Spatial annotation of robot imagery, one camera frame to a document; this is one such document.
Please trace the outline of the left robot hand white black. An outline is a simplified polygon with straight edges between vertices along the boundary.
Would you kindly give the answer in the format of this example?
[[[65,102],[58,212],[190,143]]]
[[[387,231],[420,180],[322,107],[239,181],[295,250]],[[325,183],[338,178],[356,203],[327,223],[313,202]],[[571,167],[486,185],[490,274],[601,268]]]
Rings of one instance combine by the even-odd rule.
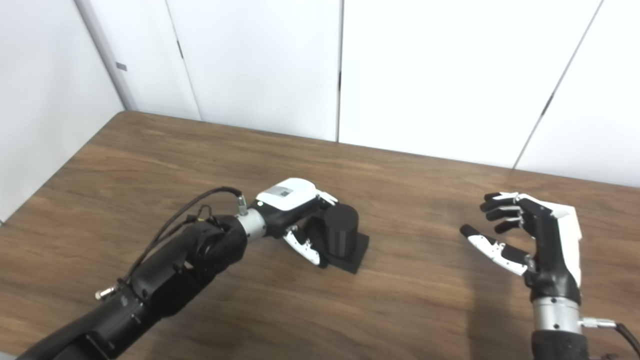
[[[298,223],[338,203],[338,198],[318,189],[313,182],[291,177],[261,191],[247,214],[257,216],[262,237],[282,239],[311,264],[324,269],[329,264],[327,258]]]

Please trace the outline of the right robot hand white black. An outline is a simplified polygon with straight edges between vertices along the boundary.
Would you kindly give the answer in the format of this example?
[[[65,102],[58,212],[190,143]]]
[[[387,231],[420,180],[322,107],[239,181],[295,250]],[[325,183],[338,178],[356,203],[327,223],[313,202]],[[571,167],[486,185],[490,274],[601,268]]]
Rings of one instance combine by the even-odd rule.
[[[582,269],[579,244],[582,230],[576,208],[546,202],[525,193],[488,193],[480,205],[488,221],[496,221],[494,232],[521,229],[534,240],[535,251],[502,243],[469,224],[460,233],[494,264],[521,276],[530,290],[530,300],[559,297],[582,303]]]

